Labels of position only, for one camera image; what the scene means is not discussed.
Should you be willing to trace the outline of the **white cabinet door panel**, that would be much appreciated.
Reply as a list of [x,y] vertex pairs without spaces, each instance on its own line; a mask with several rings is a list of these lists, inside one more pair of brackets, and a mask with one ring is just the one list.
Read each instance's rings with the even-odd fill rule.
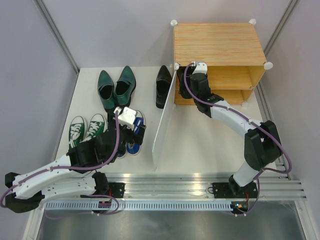
[[175,108],[175,92],[176,92],[177,71],[173,73],[172,81],[166,98],[166,102],[161,114],[158,128],[152,145],[153,169],[156,170],[158,162],[164,152],[164,143],[168,132],[172,112]]

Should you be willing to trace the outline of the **black leather shoe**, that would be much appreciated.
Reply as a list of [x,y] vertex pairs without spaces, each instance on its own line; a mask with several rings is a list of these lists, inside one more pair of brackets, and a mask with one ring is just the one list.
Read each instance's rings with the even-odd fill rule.
[[168,68],[162,65],[156,77],[156,96],[155,104],[159,109],[165,107],[167,96],[172,82],[172,76]]

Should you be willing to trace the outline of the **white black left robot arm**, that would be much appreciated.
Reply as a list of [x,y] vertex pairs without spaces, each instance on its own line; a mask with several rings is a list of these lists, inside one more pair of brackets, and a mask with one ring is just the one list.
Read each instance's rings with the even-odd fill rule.
[[68,152],[53,162],[26,174],[5,175],[7,191],[0,206],[15,213],[26,213],[52,200],[104,198],[101,208],[108,208],[124,195],[124,184],[109,182],[99,170],[126,153],[139,152],[146,121],[139,110],[116,110],[106,119],[95,114],[89,123],[76,116],[69,125]]

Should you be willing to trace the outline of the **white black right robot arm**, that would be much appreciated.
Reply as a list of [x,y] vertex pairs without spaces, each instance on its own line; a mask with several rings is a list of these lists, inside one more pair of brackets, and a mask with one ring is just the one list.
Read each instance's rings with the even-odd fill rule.
[[180,72],[178,82],[182,97],[192,99],[201,113],[243,137],[244,163],[228,180],[229,194],[241,197],[248,185],[285,152],[276,125],[270,120],[256,121],[231,108],[223,97],[211,92],[207,74]]

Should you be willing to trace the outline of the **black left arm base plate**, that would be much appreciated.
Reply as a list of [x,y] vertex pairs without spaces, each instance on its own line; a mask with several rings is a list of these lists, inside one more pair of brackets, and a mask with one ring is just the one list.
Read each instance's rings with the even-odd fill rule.
[[98,196],[111,196],[113,198],[123,198],[125,193],[125,184],[123,182],[111,182],[108,184],[98,183],[94,184],[92,190],[82,192],[79,196],[81,198],[97,198]]

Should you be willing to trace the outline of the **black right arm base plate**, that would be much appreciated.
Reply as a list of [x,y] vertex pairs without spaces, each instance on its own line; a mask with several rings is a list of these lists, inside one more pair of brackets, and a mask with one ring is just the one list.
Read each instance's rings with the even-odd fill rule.
[[249,183],[247,186],[230,187],[228,182],[213,182],[213,194],[216,199],[250,199],[258,196],[258,188],[255,182]]

